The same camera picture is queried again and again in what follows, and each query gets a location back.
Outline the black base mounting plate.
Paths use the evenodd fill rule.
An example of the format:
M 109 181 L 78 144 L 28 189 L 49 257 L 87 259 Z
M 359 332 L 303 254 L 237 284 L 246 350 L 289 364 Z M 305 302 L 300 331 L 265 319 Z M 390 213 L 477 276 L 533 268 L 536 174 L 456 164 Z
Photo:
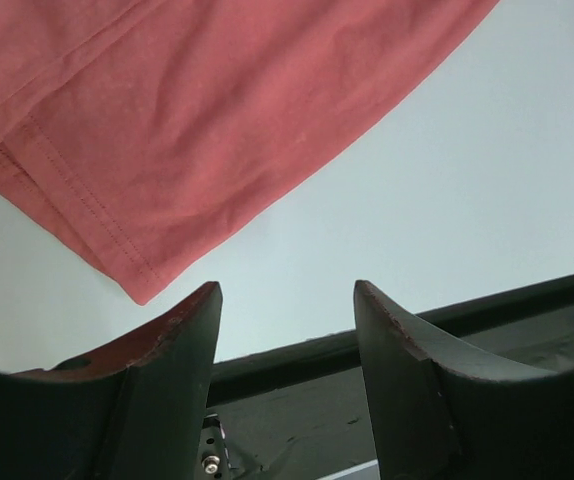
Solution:
M 318 479 L 369 462 L 381 477 L 356 324 L 216 367 L 197 478 Z

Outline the red t shirt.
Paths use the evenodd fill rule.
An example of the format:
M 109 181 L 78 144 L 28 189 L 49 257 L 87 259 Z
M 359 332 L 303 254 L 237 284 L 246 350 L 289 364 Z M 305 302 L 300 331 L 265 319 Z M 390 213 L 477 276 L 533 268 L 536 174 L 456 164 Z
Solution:
M 0 1 L 0 195 L 145 304 L 366 133 L 492 9 Z

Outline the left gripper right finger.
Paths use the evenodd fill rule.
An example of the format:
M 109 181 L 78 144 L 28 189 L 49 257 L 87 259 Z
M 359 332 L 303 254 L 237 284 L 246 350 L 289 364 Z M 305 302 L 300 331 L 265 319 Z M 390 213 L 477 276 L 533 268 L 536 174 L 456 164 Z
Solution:
M 574 287 L 414 314 L 354 288 L 384 479 L 574 479 Z

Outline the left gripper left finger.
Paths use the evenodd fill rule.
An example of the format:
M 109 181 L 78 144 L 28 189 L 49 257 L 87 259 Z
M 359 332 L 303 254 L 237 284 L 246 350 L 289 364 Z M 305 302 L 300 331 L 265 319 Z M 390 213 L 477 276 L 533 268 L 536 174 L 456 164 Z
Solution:
M 0 373 L 0 479 L 189 479 L 211 380 L 222 292 L 50 370 Z

